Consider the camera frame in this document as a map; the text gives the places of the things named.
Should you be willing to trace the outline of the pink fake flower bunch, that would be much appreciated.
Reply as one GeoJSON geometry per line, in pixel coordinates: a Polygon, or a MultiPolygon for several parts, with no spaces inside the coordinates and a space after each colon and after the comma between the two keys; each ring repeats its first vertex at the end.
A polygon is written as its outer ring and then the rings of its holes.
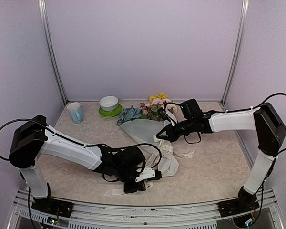
{"type": "Polygon", "coordinates": [[[141,115],[142,119],[148,119],[153,121],[163,121],[164,119],[161,117],[161,115],[158,113],[158,110],[160,108],[165,107],[166,105],[166,113],[171,113],[175,115],[178,110],[177,104],[172,104],[172,101],[169,99],[153,99],[152,102],[149,103],[140,103],[140,108],[143,111],[143,114],[141,115]]]}

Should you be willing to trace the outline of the cream printed ribbon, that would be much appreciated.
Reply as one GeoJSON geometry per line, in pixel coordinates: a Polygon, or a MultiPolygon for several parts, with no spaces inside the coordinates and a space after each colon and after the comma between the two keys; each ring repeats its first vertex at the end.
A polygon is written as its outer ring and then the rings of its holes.
{"type": "Polygon", "coordinates": [[[154,143],[157,145],[157,147],[160,149],[162,153],[162,158],[160,158],[159,153],[157,150],[154,150],[153,153],[151,153],[151,150],[149,146],[144,146],[144,151],[148,152],[149,156],[146,159],[146,166],[144,169],[144,174],[146,174],[146,170],[148,167],[155,166],[156,163],[159,162],[157,166],[153,168],[153,171],[156,172],[158,170],[161,172],[162,177],[171,177],[174,176],[178,170],[179,163],[176,160],[174,156],[178,156],[183,159],[190,159],[194,156],[195,150],[188,151],[188,152],[177,152],[174,150],[171,143],[165,140],[157,139],[154,136],[154,143]]]}

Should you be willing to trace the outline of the yellow fake flower stem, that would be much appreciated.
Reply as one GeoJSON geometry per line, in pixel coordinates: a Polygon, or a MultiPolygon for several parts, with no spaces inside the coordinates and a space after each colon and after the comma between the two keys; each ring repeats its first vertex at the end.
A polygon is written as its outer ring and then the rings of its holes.
{"type": "Polygon", "coordinates": [[[165,101],[166,99],[168,99],[167,95],[165,93],[159,93],[156,96],[150,96],[148,101],[149,103],[156,103],[156,102],[160,102],[160,101],[165,101]]]}

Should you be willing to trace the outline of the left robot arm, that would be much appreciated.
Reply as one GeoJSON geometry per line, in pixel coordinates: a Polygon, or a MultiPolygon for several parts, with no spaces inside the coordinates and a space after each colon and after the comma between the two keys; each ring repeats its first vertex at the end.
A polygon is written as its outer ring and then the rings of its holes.
{"type": "Polygon", "coordinates": [[[46,117],[38,115],[15,130],[9,154],[9,161],[20,170],[31,189],[34,210],[69,218],[73,209],[73,203],[52,198],[50,185],[37,165],[41,154],[74,162],[102,176],[114,176],[124,183],[126,194],[146,190],[144,181],[136,181],[143,172],[139,165],[145,165],[138,147],[89,146],[56,132],[46,124],[46,117]]]}

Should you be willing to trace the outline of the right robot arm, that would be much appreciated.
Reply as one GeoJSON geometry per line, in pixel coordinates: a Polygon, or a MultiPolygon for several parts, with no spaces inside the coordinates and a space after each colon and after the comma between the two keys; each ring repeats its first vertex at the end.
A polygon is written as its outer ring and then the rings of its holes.
{"type": "Polygon", "coordinates": [[[158,114],[170,123],[156,134],[158,139],[175,142],[181,136],[191,133],[211,134],[222,131],[254,131],[257,137],[257,155],[250,175],[240,188],[236,198],[218,203],[221,217],[249,212],[261,208],[257,200],[259,189],[270,176],[280,148],[286,137],[286,126],[275,108],[263,102],[256,107],[236,111],[203,112],[195,99],[179,104],[185,120],[178,122],[165,107],[158,109],[158,114]]]}

